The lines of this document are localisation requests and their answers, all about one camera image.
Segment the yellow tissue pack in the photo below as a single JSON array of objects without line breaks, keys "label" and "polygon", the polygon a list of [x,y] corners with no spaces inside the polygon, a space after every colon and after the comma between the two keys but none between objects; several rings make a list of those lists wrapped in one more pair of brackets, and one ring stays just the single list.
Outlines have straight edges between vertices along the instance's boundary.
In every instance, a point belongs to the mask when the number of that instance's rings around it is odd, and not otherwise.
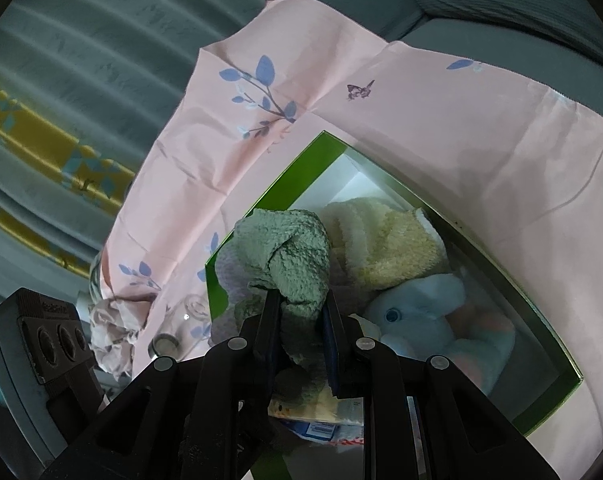
[{"label": "yellow tissue pack", "polygon": [[363,400],[339,400],[329,385],[306,401],[284,402],[272,400],[268,413],[272,417],[300,422],[327,422],[336,425],[363,425]]}]

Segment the pink printed bed sheet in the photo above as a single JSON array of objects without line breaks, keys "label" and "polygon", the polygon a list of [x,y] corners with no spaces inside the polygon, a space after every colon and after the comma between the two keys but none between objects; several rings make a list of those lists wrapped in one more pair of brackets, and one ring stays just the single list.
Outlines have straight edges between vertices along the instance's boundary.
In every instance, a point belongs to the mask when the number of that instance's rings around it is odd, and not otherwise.
[{"label": "pink printed bed sheet", "polygon": [[387,42],[278,0],[203,47],[100,264],[107,298],[202,295],[213,240],[329,130],[430,198],[504,266],[585,381],[531,442],[564,479],[603,451],[603,117],[532,79]]}]

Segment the green cardboard box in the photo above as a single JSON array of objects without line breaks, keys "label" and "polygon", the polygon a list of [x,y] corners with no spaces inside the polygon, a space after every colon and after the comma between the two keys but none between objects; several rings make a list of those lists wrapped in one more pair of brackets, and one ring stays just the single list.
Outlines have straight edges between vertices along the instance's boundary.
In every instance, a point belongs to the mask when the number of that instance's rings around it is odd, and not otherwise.
[{"label": "green cardboard box", "polygon": [[[307,210],[320,219],[321,211],[328,204],[360,197],[380,198],[401,210],[423,209],[446,246],[449,270],[438,274],[452,273],[461,278],[471,304],[499,310],[512,321],[516,334],[514,349],[497,383],[490,393],[484,395],[528,440],[530,431],[579,385],[580,372],[553,328],[501,266],[485,254],[457,224],[449,221],[423,198],[336,136],[322,132],[259,200],[246,208],[239,220],[250,216],[256,209]],[[213,319],[228,307],[228,295],[221,288],[214,267],[220,249],[231,240],[234,228],[206,266],[208,300]],[[315,338],[325,365],[324,386],[331,388],[324,356],[322,310],[315,322]],[[282,324],[280,346],[283,349]],[[278,362],[285,372],[292,367],[292,360],[284,349]],[[363,425],[278,419],[318,426],[319,436],[324,441],[355,442],[362,448],[364,458]]]}]

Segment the teal curtain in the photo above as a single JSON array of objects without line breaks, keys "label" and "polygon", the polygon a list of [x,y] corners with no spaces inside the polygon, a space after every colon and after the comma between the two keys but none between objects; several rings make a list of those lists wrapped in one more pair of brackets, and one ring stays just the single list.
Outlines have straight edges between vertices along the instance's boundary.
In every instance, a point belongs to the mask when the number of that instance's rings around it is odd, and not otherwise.
[{"label": "teal curtain", "polygon": [[0,0],[0,302],[74,300],[201,47],[268,0]]}]

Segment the green towel cloth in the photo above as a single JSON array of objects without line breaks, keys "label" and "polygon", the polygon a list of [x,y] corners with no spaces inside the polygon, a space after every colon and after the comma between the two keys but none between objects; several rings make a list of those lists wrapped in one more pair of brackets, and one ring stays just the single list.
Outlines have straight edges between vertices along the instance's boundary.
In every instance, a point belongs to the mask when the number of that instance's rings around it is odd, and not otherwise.
[{"label": "green towel cloth", "polygon": [[321,220],[307,210],[256,209],[236,223],[219,255],[229,249],[252,272],[248,289],[264,292],[262,299],[235,305],[236,321],[243,325],[262,312],[267,292],[280,292],[283,349],[292,360],[284,377],[292,383],[280,386],[277,394],[286,402],[309,400],[325,382],[315,322],[330,289],[331,245]]}]

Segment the blue white plush toy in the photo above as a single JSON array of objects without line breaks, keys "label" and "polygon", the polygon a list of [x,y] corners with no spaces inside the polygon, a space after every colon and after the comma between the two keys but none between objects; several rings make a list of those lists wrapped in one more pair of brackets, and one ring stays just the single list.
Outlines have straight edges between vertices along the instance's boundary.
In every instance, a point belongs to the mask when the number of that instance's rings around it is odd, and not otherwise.
[{"label": "blue white plush toy", "polygon": [[501,311],[469,302],[452,273],[414,278],[385,290],[364,310],[379,340],[399,356],[451,360],[483,393],[490,393],[515,346],[515,326]]}]

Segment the grey-blue sofa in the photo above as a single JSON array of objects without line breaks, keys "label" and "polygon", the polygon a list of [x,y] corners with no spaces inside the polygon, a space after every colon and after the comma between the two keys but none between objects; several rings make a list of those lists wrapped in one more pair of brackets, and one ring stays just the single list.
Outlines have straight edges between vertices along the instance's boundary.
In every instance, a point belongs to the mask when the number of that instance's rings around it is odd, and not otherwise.
[{"label": "grey-blue sofa", "polygon": [[603,116],[603,15],[588,0],[318,0],[387,41],[483,62]]}]

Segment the crumpled beige cloth pile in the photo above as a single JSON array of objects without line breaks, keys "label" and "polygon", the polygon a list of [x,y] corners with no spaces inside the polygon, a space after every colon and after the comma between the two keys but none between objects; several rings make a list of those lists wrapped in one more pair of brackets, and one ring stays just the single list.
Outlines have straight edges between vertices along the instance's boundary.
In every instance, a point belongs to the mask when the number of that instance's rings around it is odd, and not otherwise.
[{"label": "crumpled beige cloth pile", "polygon": [[104,299],[90,311],[90,348],[100,369],[116,380],[132,376],[134,346],[149,310],[149,301]]}]

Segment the clear glass bottle steel cap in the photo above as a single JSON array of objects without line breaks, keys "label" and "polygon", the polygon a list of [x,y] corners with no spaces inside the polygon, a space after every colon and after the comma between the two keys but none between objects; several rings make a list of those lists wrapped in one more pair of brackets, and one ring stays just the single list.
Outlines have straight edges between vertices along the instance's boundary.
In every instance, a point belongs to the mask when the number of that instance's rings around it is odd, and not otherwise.
[{"label": "clear glass bottle steel cap", "polygon": [[210,330],[207,304],[196,295],[185,296],[168,310],[148,345],[148,354],[152,359],[169,356],[183,361],[200,344],[207,346]]}]

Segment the cream yellow fluffy towel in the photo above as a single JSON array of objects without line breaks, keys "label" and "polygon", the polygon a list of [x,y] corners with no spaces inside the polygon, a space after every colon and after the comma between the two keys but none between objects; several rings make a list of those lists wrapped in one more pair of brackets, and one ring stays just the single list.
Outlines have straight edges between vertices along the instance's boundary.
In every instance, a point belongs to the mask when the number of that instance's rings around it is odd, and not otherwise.
[{"label": "cream yellow fluffy towel", "polygon": [[366,292],[449,270],[445,243],[421,208],[360,197],[328,204],[320,219],[341,273]]}]

